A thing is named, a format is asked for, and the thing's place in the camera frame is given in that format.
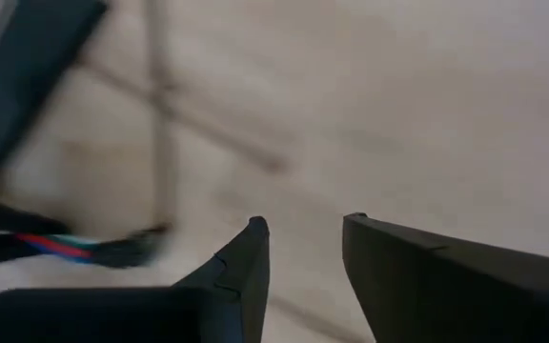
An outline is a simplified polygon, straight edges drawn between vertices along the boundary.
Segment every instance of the white floor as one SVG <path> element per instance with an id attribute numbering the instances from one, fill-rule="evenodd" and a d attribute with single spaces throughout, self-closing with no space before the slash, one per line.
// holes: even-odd
<path id="1" fill-rule="evenodd" d="M 145 269 L 0 265 L 0 290 L 170 284 L 261 214 L 273 264 L 264 341 L 367 342 L 342 268 L 343 213 L 549 255 L 549 3 L 171 5 L 178 235 Z M 112 2 L 10 163 L 0 193 L 15 206 L 102 237 L 152 223 L 140 10 Z"/>

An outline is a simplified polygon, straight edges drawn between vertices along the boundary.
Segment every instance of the marble floor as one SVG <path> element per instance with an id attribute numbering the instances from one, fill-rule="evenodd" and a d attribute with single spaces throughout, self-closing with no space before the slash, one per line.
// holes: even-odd
<path id="1" fill-rule="evenodd" d="M 103 238 L 155 206 L 141 2 L 111 4 L 0 182 L 14 206 Z M 175 236 L 131 271 L 2 264 L 0 290 L 172 284 L 263 215 L 264 341 L 369 342 L 344 213 L 549 255 L 549 3 L 168 4 Z"/>

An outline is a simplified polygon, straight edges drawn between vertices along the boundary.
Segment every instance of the gray floor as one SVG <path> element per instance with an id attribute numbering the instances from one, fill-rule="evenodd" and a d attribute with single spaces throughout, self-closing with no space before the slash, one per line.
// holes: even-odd
<path id="1" fill-rule="evenodd" d="M 367 342 L 340 259 L 343 213 L 549 255 L 549 3 L 171 4 L 178 236 L 134 271 L 1 265 L 0 290 L 173 283 L 262 214 L 273 246 L 264 341 Z M 139 12 L 113 1 L 2 198 L 89 235 L 151 223 Z"/>

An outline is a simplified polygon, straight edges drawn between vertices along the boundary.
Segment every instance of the red wire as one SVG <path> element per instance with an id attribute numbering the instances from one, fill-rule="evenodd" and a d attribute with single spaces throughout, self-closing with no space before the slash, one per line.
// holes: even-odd
<path id="1" fill-rule="evenodd" d="M 16 235 L 16 237 L 18 237 L 21 240 L 27 241 L 29 243 L 39 244 L 39 245 L 43 246 L 44 248 L 52 250 L 53 252 L 62 253 L 66 256 L 82 257 L 82 258 L 90 258 L 91 257 L 90 252 L 87 252 L 87 251 L 84 251 L 84 250 L 81 250 L 81 249 L 77 249 L 77 248 L 74 248 L 74 247 L 66 246 L 64 244 L 60 244 L 60 243 L 51 241 L 46 237 L 39 236 L 39 235 L 36 235 L 36 234 L 18 233 Z"/>

